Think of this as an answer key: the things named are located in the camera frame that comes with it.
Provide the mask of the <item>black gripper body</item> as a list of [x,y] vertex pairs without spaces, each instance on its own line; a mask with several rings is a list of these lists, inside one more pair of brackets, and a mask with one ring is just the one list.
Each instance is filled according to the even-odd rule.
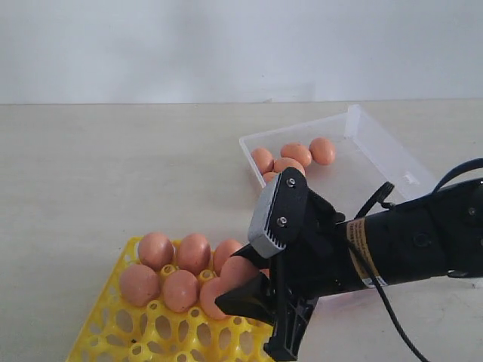
[[278,292],[307,299],[368,288],[368,278],[354,266],[346,240],[345,216],[309,188],[283,188],[280,196],[288,209],[288,223],[275,232],[286,248],[264,259],[248,244],[238,255],[259,269],[268,268],[269,278],[278,276]]

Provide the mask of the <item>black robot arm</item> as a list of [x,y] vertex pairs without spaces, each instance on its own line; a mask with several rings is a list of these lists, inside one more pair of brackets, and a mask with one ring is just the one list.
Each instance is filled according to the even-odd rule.
[[323,296],[438,276],[482,274],[482,182],[465,181],[347,221],[302,176],[280,176],[263,192],[268,213],[254,217],[239,255],[268,274],[216,298],[226,314],[273,328],[264,351],[296,360]]

